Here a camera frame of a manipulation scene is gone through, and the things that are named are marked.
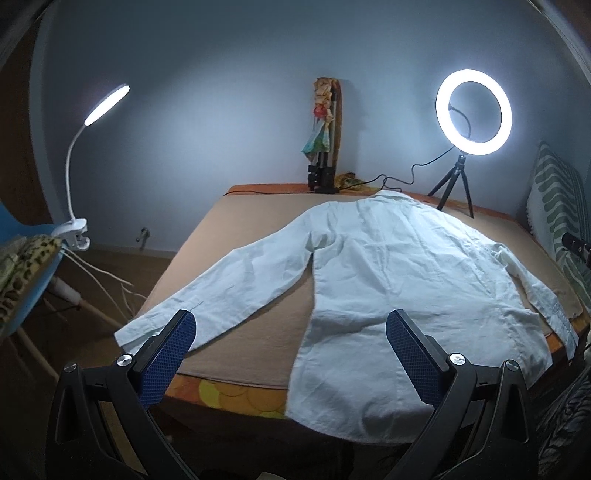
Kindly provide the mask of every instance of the wrinkled fabric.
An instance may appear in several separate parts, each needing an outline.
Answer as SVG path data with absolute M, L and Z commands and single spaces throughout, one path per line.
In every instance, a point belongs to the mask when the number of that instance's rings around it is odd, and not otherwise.
M 136 353 L 178 309 L 197 321 L 195 349 L 288 290 L 313 255 L 314 310 L 290 377 L 285 414 L 362 443 L 412 442 L 433 412 L 419 399 L 385 335 L 404 309 L 449 353 L 498 367 L 512 358 L 528 387 L 552 364 L 538 313 L 570 358 L 577 335 L 558 298 L 504 245 L 397 192 L 327 202 L 238 248 L 115 333 Z

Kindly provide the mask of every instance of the green and white pillow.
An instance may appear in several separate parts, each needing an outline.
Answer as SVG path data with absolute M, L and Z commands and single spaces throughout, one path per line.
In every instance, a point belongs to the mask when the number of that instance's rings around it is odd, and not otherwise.
M 579 172 L 540 144 L 527 217 L 538 243 L 562 269 L 587 311 L 591 312 L 591 270 L 562 245 L 569 232 L 591 242 L 591 222 Z

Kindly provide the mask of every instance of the blue object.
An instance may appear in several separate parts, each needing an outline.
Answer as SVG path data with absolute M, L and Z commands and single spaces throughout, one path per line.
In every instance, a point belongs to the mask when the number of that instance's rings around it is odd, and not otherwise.
M 437 408 L 448 386 L 445 357 L 404 310 L 388 315 L 386 336 L 421 401 Z
M 165 327 L 160 333 L 160 335 L 165 335 L 165 339 L 147 367 L 141 372 L 139 401 L 144 408 L 160 403 L 184 356 L 195 340 L 197 326 L 193 314 L 186 310 L 179 310 L 177 315 L 180 318 L 176 320 L 172 330 L 165 332 Z
M 51 235 L 55 225 L 23 225 L 15 219 L 6 207 L 0 203 L 0 244 L 8 242 L 17 235 L 26 237 L 34 235 Z M 53 274 L 56 272 L 57 266 L 60 264 L 62 258 L 61 251 L 52 260 L 51 264 L 46 265 L 43 273 L 35 279 L 35 282 L 28 289 L 27 295 L 23 297 L 19 303 L 17 310 L 10 322 L 6 325 L 6 331 L 3 336 L 12 335 L 21 326 L 29 312 L 37 304 L 41 295 L 49 285 Z

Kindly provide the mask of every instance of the desk lamp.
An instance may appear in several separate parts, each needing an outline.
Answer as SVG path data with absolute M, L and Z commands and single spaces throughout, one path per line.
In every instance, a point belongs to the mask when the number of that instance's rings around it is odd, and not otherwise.
M 52 236 L 58 236 L 63 239 L 68 248 L 74 250 L 88 250 L 90 246 L 90 239 L 82 234 L 88 230 L 88 224 L 85 218 L 76 218 L 74 211 L 72 210 L 72 197 L 70 195 L 70 156 L 72 155 L 72 149 L 78 137 L 82 131 L 89 125 L 96 122 L 100 117 L 107 113 L 111 108 L 115 106 L 125 95 L 129 92 L 129 85 L 120 85 L 105 98 L 103 98 L 99 104 L 91 111 L 90 115 L 84 120 L 84 124 L 78 130 L 78 133 L 74 135 L 68 153 L 66 154 L 66 195 L 68 201 L 68 213 L 70 214 L 70 220 L 66 223 L 62 223 L 51 233 Z
M 468 138 L 463 137 L 453 125 L 452 118 L 449 114 L 450 106 L 449 102 L 452 98 L 452 93 L 462 83 L 476 82 L 484 85 L 488 88 L 495 96 L 496 101 L 499 102 L 501 107 L 501 126 L 496 135 L 488 142 L 474 142 Z M 458 72 L 452 73 L 447 77 L 437 92 L 436 101 L 437 119 L 441 130 L 447 137 L 447 139 L 460 150 L 460 155 L 457 159 L 455 166 L 447 172 L 447 174 L 441 179 L 441 181 L 435 185 L 433 190 L 429 192 L 428 196 L 433 196 L 443 185 L 449 181 L 437 210 L 442 210 L 445 205 L 449 194 L 452 192 L 453 186 L 456 184 L 457 178 L 461 175 L 464 183 L 464 189 L 466 190 L 466 200 L 468 202 L 468 208 L 470 209 L 470 216 L 474 218 L 474 211 L 472 209 L 472 199 L 470 198 L 470 190 L 468 188 L 468 179 L 464 172 L 464 164 L 466 163 L 466 154 L 470 155 L 488 155 L 501 148 L 509 134 L 511 133 L 512 125 L 512 114 L 511 106 L 507 95 L 501 88 L 501 86 L 489 77 L 486 73 L 479 72 L 477 70 L 459 70 Z

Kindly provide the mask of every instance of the tripod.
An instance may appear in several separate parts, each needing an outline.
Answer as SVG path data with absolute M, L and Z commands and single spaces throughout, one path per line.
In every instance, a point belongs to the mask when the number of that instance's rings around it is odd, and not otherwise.
M 441 181 L 433 187 L 428 194 L 429 197 L 432 197 L 443 185 L 445 182 L 449 180 L 445 192 L 443 192 L 443 197 L 439 200 L 439 205 L 437 205 L 437 210 L 442 210 L 449 194 L 452 192 L 453 186 L 456 184 L 457 178 L 461 175 L 462 181 L 464 182 L 464 190 L 466 190 L 466 199 L 468 201 L 468 208 L 470 209 L 470 216 L 474 218 L 474 211 L 472 210 L 472 199 L 470 198 L 470 189 L 468 188 L 468 179 L 466 177 L 466 172 L 464 172 L 464 164 L 466 163 L 466 156 L 460 154 L 457 158 L 457 162 L 455 166 L 446 173 L 446 175 L 441 179 Z

